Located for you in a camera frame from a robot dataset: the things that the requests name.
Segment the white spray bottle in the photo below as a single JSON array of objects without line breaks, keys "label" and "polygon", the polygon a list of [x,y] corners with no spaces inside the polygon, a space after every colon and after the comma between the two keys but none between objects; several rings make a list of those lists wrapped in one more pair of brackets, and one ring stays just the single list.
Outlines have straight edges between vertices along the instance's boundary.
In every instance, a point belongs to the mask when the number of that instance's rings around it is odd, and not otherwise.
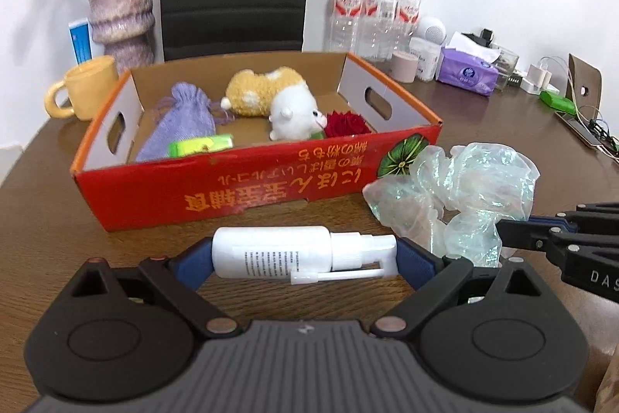
[{"label": "white spray bottle", "polygon": [[335,233],[324,226],[220,228],[214,271],[226,279],[286,280],[293,285],[398,274],[397,238]]}]

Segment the green tissue packet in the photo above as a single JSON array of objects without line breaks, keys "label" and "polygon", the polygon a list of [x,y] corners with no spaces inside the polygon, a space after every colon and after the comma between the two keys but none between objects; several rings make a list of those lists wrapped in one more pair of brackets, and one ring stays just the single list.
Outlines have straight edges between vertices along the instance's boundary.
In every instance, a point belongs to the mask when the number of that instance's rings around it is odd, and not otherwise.
[{"label": "green tissue packet", "polygon": [[232,134],[216,134],[205,137],[195,137],[185,141],[170,142],[168,154],[171,158],[185,157],[194,154],[216,153],[234,147]]}]

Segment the purple woven drawstring pouch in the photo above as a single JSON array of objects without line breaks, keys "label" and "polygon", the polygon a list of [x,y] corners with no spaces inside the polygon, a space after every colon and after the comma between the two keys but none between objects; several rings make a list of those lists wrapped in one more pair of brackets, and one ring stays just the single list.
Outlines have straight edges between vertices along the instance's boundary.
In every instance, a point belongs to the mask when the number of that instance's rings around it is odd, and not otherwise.
[{"label": "purple woven drawstring pouch", "polygon": [[170,158],[178,142],[213,136],[217,126],[234,120],[220,102],[212,101],[202,88],[186,82],[173,85],[156,112],[159,117],[154,131],[135,156],[138,163]]}]

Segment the red artificial rose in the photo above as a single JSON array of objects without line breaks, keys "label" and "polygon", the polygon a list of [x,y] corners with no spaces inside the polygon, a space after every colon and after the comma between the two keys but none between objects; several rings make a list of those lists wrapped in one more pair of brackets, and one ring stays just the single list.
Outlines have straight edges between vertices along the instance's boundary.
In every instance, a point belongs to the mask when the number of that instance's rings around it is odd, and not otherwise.
[{"label": "red artificial rose", "polygon": [[362,135],[371,132],[364,118],[355,112],[334,111],[328,113],[326,118],[327,125],[324,128],[326,138]]}]

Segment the crumpled clear plastic wrap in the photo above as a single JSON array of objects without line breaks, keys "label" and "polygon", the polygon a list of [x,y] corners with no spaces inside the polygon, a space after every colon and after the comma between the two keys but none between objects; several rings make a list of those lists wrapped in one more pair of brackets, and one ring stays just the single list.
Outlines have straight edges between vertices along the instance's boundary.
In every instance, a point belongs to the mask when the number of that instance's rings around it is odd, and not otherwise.
[{"label": "crumpled clear plastic wrap", "polygon": [[501,219],[530,218],[535,163],[513,148],[472,142],[445,152],[425,148],[407,175],[386,175],[363,189],[380,224],[435,256],[462,256],[475,266],[501,259]]}]

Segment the brown cardboard stand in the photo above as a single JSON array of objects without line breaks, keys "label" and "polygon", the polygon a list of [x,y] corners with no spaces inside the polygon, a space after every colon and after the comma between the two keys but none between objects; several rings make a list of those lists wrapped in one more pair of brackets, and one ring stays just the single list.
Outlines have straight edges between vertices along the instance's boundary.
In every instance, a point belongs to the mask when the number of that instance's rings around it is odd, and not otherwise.
[{"label": "brown cardboard stand", "polygon": [[601,72],[571,53],[569,54],[569,70],[573,87],[569,88],[568,92],[578,112],[587,120],[598,120],[601,117]]}]

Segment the white charger adapter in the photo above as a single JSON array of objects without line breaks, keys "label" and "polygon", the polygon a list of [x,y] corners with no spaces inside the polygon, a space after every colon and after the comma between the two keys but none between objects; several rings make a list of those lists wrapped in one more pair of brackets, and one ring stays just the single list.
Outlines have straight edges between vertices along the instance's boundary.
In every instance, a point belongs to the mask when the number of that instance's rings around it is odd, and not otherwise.
[{"label": "white charger adapter", "polygon": [[553,74],[544,65],[531,64],[519,88],[532,95],[540,95],[543,91],[558,93],[559,89],[551,83]]}]

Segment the white jar with lid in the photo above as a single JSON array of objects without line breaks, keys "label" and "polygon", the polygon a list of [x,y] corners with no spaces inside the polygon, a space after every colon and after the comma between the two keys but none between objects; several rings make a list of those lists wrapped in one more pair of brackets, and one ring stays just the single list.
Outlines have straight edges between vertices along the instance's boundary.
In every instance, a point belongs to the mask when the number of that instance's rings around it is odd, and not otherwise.
[{"label": "white jar with lid", "polygon": [[416,77],[423,82],[432,81],[439,66],[442,47],[425,39],[413,37],[409,43],[409,50],[417,57]]}]

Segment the pink round container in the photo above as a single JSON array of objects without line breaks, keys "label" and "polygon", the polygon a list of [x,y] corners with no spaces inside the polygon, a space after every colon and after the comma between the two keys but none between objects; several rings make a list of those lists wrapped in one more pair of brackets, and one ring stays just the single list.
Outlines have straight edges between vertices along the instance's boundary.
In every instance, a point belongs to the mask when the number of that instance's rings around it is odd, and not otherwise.
[{"label": "pink round container", "polygon": [[389,61],[389,74],[397,82],[413,83],[417,76],[419,58],[410,52],[395,50]]}]

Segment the yellow white plush toy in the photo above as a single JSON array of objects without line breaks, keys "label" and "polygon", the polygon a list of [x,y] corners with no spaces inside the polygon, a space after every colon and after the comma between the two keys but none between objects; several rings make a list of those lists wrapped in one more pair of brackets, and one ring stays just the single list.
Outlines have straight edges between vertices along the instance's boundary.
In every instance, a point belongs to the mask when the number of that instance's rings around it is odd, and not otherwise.
[{"label": "yellow white plush toy", "polygon": [[266,117],[271,141],[307,141],[327,126],[308,83],[293,68],[267,73],[236,72],[227,84],[221,109],[240,117]]}]

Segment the white round speaker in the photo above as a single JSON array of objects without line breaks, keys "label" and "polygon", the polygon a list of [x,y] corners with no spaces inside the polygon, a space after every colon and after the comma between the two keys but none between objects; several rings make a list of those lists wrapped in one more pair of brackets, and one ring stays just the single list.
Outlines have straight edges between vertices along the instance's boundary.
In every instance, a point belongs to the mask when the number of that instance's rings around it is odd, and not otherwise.
[{"label": "white round speaker", "polygon": [[447,37],[447,28],[440,18],[426,15],[420,19],[416,36],[431,43],[442,45]]}]

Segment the water bottle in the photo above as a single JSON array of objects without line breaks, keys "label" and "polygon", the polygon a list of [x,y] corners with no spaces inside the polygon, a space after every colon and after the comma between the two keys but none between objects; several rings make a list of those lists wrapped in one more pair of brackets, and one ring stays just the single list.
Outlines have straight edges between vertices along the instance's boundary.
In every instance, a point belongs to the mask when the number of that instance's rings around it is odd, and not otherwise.
[{"label": "water bottle", "polygon": [[363,0],[358,55],[386,60],[392,51],[392,24],[397,0]]},{"label": "water bottle", "polygon": [[419,22],[421,0],[397,0],[395,9],[395,50],[408,51]]},{"label": "water bottle", "polygon": [[327,49],[352,52],[357,43],[363,0],[333,0]]}]

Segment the middle water bottle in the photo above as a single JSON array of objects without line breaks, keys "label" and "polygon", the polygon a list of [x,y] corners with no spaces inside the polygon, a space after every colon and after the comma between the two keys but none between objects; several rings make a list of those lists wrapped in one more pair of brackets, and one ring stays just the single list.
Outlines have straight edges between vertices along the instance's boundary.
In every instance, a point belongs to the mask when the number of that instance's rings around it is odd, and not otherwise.
[{"label": "middle water bottle", "polygon": [[358,55],[386,60],[392,51],[392,24],[397,0],[363,0]]}]

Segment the purple mottled ceramic vase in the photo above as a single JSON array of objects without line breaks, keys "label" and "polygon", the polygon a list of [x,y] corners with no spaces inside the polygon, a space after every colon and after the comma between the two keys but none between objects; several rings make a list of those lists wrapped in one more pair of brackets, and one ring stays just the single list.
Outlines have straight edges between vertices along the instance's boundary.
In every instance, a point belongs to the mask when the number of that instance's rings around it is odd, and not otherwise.
[{"label": "purple mottled ceramic vase", "polygon": [[122,74],[153,63],[153,0],[88,0],[92,41],[104,46]]}]

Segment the left water bottle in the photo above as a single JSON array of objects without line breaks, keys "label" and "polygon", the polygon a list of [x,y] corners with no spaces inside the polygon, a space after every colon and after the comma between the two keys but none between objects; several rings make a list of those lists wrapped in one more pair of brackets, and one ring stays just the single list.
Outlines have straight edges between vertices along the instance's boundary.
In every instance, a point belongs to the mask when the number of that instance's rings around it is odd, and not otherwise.
[{"label": "left water bottle", "polygon": [[327,49],[352,52],[357,43],[363,0],[333,0]]}]

